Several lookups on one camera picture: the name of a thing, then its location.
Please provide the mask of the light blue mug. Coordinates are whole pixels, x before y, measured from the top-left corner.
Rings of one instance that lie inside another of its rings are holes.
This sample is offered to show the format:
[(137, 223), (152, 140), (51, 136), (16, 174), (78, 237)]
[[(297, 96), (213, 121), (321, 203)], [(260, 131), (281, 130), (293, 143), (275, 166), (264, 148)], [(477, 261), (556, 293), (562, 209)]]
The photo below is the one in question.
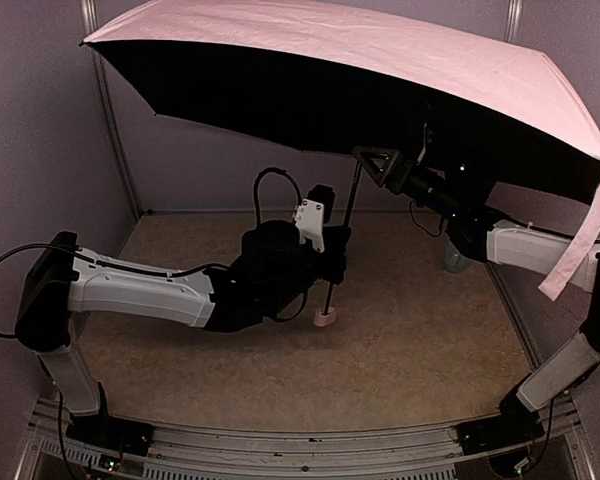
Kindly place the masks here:
[(452, 274), (460, 274), (470, 266), (471, 260), (457, 249), (451, 242), (447, 241), (444, 248), (443, 268)]

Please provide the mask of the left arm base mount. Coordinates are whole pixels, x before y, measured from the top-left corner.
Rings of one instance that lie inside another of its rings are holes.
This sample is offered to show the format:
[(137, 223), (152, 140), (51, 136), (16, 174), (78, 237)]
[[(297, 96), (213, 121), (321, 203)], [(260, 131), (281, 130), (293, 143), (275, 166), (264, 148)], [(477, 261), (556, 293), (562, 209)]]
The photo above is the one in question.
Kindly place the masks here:
[(146, 457), (155, 428), (148, 423), (118, 417), (72, 417), (66, 435), (72, 440), (123, 454)]

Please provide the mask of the aluminium corner post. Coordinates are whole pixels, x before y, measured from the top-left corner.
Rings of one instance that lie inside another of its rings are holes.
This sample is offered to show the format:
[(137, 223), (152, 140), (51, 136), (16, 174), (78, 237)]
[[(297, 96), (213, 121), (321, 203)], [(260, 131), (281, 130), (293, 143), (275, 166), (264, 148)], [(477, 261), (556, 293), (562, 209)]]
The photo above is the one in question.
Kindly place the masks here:
[(505, 19), (504, 40), (514, 44), (517, 40), (523, 10), (522, 0), (508, 0)]
[[(84, 34), (89, 36), (99, 28), (96, 2), (93, 0), (80, 0), (79, 3)], [(143, 209), (120, 136), (104, 61), (97, 53), (93, 53), (92, 64), (106, 131), (113, 151), (115, 168), (130, 214), (134, 221), (138, 221), (143, 214)]]

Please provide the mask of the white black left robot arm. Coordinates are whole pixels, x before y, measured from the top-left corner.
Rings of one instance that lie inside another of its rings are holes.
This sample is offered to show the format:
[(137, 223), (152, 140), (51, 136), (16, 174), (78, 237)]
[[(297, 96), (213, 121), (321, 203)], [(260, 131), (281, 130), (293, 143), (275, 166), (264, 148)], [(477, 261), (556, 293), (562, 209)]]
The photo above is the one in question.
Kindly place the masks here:
[(210, 332), (235, 333), (305, 302), (320, 280), (338, 285), (346, 271), (347, 226), (317, 239), (297, 224), (267, 221), (247, 231), (230, 265), (189, 270), (121, 261), (82, 249), (63, 231), (29, 270), (15, 325), (17, 340), (40, 358), (75, 417), (105, 412), (106, 395), (76, 347), (74, 314), (113, 312), (158, 318)]

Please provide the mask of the aluminium front rail frame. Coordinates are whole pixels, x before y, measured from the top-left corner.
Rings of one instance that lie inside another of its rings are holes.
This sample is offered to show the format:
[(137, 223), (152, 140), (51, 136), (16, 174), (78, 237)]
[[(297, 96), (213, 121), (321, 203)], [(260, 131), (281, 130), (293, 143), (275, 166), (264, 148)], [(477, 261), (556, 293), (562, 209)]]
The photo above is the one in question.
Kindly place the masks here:
[(58, 438), (68, 421), (56, 402), (35, 405), (15, 478), (34, 479), (43, 460), (68, 459), (114, 479), (454, 479), (463, 462), (526, 447), (543, 456), (532, 477), (592, 479), (595, 474), (575, 406), (561, 397), (540, 418), (535, 440), (497, 449), (478, 446), (459, 423), (371, 431), (273, 433), (156, 423), (144, 454)]

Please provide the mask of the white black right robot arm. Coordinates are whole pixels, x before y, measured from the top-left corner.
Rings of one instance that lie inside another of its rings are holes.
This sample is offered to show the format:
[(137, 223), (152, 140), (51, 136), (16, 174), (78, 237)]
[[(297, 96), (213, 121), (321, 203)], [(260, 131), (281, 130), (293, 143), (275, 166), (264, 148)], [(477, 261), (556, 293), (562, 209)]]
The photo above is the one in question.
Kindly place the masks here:
[(464, 180), (463, 165), (438, 174), (394, 149), (357, 147), (353, 155), (376, 185), (446, 220), (449, 240), (462, 256), (536, 273), (539, 291), (550, 300), (569, 285), (590, 294), (576, 333), (512, 390), (502, 408), (536, 412), (600, 364), (600, 185), (579, 230), (567, 238), (487, 206), (488, 182)]

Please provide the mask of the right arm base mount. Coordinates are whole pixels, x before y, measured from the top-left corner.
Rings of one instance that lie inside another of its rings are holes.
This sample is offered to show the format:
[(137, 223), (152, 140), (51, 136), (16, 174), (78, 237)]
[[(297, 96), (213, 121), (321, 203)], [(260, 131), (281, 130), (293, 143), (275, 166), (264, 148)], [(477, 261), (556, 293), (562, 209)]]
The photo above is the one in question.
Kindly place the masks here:
[(538, 439), (544, 427), (536, 411), (511, 397), (500, 402), (498, 415), (462, 422), (456, 432), (463, 454), (473, 455)]

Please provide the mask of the right aluminium corner post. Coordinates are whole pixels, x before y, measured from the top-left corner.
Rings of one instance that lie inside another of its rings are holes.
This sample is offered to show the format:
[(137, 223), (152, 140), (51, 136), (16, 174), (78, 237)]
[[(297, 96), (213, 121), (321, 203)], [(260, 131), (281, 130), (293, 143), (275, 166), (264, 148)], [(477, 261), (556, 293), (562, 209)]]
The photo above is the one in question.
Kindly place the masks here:
[(505, 19), (504, 40), (514, 44), (517, 40), (523, 10), (522, 0), (508, 0)]

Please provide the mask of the pink folding umbrella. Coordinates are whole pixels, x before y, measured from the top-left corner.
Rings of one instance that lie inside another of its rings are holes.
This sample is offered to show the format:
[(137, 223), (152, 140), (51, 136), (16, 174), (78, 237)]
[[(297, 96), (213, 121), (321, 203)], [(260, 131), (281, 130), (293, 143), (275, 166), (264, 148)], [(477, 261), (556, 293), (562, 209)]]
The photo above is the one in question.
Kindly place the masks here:
[(159, 115), (412, 158), (467, 257), (600, 297), (600, 130), (544, 53), (320, 1), (150, 1), (84, 39)]

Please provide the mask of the left aluminium corner post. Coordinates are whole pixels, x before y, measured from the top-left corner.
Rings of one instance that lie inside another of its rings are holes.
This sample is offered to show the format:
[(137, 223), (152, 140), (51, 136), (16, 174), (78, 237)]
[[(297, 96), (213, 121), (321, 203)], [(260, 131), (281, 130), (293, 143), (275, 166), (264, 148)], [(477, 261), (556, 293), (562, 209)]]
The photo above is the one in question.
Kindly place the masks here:
[[(93, 0), (80, 0), (79, 3), (84, 34), (89, 36), (99, 28), (96, 2)], [(93, 53), (92, 64), (106, 131), (113, 151), (115, 168), (130, 214), (134, 221), (138, 221), (143, 214), (143, 209), (120, 136), (104, 61), (97, 53)]]

